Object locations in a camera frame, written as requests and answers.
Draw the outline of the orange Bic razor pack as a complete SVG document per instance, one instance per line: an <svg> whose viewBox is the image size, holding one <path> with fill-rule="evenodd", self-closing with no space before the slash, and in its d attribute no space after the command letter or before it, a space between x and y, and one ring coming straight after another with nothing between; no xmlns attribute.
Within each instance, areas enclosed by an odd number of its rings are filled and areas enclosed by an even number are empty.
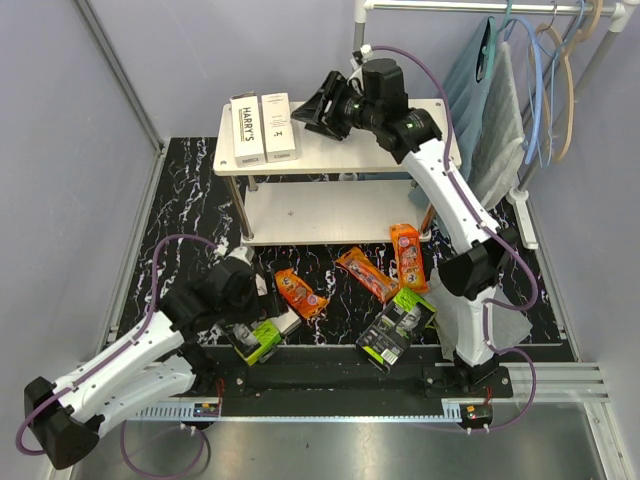
<svg viewBox="0 0 640 480"><path fill-rule="evenodd" d="M329 304L327 299L316 295L292 268L278 271L275 280L284 300L305 320L321 314Z"/></svg>

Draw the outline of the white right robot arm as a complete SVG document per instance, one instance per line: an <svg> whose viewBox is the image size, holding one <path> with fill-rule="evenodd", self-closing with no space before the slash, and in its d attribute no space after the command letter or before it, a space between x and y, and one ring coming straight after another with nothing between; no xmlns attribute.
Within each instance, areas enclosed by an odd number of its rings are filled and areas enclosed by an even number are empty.
<svg viewBox="0 0 640 480"><path fill-rule="evenodd" d="M498 367L492 307L499 273L516 242L512 229L500 230L450 162L443 135L430 113L409 104L404 76L389 58L364 63L359 79L328 74L315 94L292 111L306 129L334 140L353 129L371 132L425 191L450 236L455 257L437 274L457 322L454 384L476 396Z"/></svg>

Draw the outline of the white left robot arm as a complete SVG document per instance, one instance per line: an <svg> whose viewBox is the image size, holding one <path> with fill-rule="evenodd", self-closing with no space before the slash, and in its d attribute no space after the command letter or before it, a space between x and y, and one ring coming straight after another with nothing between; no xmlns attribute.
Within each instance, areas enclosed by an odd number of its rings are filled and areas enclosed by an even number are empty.
<svg viewBox="0 0 640 480"><path fill-rule="evenodd" d="M24 389L25 428L57 470L84 459L111 429L172 396L214 389L216 363L199 335L238 333L283 313L275 274L245 247L194 281L169 289L149 317L66 375Z"/></svg>

